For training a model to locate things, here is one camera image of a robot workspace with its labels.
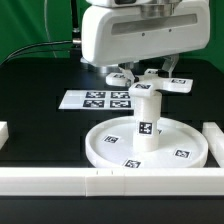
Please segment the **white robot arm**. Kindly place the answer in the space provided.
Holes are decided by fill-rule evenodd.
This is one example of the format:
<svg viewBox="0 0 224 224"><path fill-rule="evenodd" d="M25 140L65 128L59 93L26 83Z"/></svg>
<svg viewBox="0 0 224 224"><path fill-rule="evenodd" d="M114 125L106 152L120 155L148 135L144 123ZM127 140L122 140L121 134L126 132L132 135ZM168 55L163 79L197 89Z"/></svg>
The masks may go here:
<svg viewBox="0 0 224 224"><path fill-rule="evenodd" d="M87 0L82 55L101 67L175 56L204 48L209 0Z"/></svg>

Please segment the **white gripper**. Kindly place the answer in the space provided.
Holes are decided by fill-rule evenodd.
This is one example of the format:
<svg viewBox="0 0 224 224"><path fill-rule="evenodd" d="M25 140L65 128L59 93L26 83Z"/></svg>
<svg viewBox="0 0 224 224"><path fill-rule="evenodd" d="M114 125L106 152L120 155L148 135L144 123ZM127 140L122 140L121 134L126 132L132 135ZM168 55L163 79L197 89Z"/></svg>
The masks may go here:
<svg viewBox="0 0 224 224"><path fill-rule="evenodd" d="M175 2L162 16L154 10L149 2L92 2L82 21L83 57L96 66L121 63L127 87L135 81L134 64L127 62L165 56L162 70L172 77L178 53L209 42L209 4Z"/></svg>

